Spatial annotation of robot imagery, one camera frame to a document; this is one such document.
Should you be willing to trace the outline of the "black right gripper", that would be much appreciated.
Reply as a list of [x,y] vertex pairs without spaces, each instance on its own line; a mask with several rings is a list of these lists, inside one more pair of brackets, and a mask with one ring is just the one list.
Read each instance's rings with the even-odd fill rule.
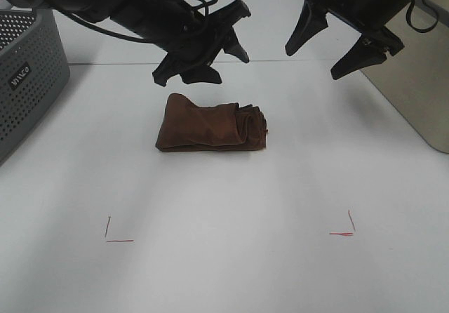
[[286,54],[294,55],[308,40],[326,29],[326,14],[332,13],[365,35],[331,68],[332,78],[338,80],[359,69],[382,64],[387,57],[372,39],[377,39],[391,55],[396,55],[403,44],[397,36],[386,30],[385,25],[411,1],[304,0],[295,29],[285,45]]

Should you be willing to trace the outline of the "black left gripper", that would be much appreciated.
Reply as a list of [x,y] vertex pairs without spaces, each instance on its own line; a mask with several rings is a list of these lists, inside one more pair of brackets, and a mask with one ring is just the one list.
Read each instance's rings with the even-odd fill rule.
[[200,34],[177,42],[161,64],[152,72],[154,82],[165,86],[174,76],[181,76],[185,84],[221,84],[220,74],[211,67],[220,51],[249,63],[247,52],[239,43],[234,24],[251,16],[242,0],[234,0],[210,14],[206,29]]

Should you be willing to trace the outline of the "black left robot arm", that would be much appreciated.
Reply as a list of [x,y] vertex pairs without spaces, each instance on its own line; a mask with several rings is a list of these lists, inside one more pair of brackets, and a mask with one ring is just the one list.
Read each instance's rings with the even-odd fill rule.
[[186,84],[221,84],[212,68],[219,52],[247,63],[234,24],[251,15],[242,0],[210,11],[218,0],[7,0],[18,8],[50,8],[91,30],[139,44],[154,44],[166,52],[153,71],[165,86],[180,76]]

